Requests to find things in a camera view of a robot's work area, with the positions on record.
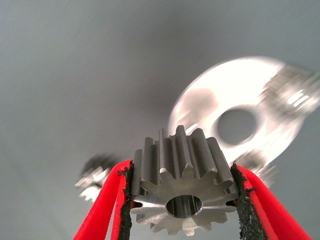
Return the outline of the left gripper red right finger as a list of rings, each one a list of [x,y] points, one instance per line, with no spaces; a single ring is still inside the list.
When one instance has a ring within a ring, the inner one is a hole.
[[[239,191],[236,210],[241,240],[310,240],[262,180],[234,163],[230,171]]]

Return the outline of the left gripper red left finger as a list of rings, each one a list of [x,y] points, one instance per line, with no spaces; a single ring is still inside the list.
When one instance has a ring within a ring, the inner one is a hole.
[[[83,220],[75,240],[104,240],[112,222],[111,239],[128,240],[132,227],[131,186],[134,164],[131,159],[116,164]]]

